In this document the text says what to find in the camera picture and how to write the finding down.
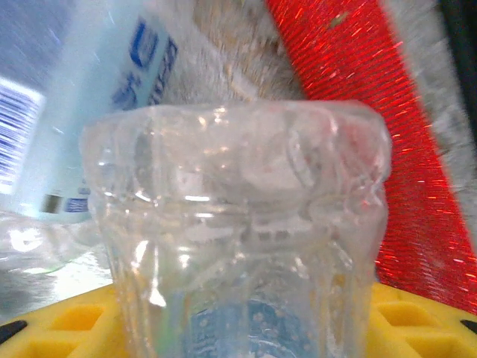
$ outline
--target blue label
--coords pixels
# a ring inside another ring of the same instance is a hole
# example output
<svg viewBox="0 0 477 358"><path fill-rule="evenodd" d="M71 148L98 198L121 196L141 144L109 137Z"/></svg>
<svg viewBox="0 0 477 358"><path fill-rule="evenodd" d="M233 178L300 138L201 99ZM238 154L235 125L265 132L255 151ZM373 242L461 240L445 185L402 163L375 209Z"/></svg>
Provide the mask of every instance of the blue label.
<svg viewBox="0 0 477 358"><path fill-rule="evenodd" d="M162 58L159 74L154 84L154 88L149 97L149 105L159 104L162 100L164 94L165 84L169 77L171 77L172 67L176 62L177 58L177 45L174 43L172 38L169 37L167 46L165 47L164 57Z"/></svg>
<svg viewBox="0 0 477 358"><path fill-rule="evenodd" d="M151 87L154 87L153 92L156 91L157 73L161 78L168 78L176 53L176 45L159 24L139 18L130 42L125 70L112 96L113 110L133 110L147 105Z"/></svg>
<svg viewBox="0 0 477 358"><path fill-rule="evenodd" d="M88 211L88 199L68 199L65 204L65 211L67 213L86 213Z"/></svg>
<svg viewBox="0 0 477 358"><path fill-rule="evenodd" d="M144 19L139 19L136 34L131 43L131 60L140 69L147 69L156 53L159 35L151 29Z"/></svg>
<svg viewBox="0 0 477 358"><path fill-rule="evenodd" d="M185 358L234 357L241 305L205 310L193 316L183 341ZM309 324L285 310L256 300L248 301L248 342L252 357L316 358Z"/></svg>

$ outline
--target plastic bottle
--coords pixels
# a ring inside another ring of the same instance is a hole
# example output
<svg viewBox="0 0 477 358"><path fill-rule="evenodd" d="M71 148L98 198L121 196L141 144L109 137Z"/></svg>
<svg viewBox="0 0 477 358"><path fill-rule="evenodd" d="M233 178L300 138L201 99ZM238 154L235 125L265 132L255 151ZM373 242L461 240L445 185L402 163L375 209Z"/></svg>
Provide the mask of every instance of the plastic bottle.
<svg viewBox="0 0 477 358"><path fill-rule="evenodd" d="M362 357L391 141L343 102L157 106L88 128L132 357Z"/></svg>
<svg viewBox="0 0 477 358"><path fill-rule="evenodd" d="M157 15L148 0L2 3L0 269L51 271L81 251L66 242L97 242L78 229L89 218L79 137L105 113L160 102L177 46Z"/></svg>

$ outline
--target red stripe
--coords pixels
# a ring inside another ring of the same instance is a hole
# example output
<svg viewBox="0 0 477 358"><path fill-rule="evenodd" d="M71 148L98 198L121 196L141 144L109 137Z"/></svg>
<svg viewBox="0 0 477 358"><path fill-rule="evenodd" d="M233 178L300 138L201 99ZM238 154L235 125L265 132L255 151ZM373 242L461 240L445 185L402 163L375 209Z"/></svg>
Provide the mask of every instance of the red stripe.
<svg viewBox="0 0 477 358"><path fill-rule="evenodd" d="M383 283L477 313L477 260L436 143L377 0L268 0L310 99L358 99L394 141ZM334 20L343 15L341 23Z"/></svg>

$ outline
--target barcode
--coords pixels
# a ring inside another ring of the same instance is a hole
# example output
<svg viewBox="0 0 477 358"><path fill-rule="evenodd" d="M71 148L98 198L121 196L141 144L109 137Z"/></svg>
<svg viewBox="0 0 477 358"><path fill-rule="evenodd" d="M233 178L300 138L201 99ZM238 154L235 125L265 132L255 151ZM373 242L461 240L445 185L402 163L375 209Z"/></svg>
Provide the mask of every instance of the barcode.
<svg viewBox="0 0 477 358"><path fill-rule="evenodd" d="M12 194L44 98L0 78L0 193Z"/></svg>

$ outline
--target gray fabric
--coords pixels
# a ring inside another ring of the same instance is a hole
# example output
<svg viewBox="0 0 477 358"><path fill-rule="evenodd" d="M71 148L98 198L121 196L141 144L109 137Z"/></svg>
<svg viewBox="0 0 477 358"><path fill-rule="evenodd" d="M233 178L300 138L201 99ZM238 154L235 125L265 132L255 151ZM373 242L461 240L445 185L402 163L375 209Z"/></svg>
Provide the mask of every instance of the gray fabric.
<svg viewBox="0 0 477 358"><path fill-rule="evenodd" d="M435 2L385 0L385 6L405 43L404 55L423 96L452 188L476 238L474 147ZM0 273L0 322L110 282L102 248L46 276Z"/></svg>

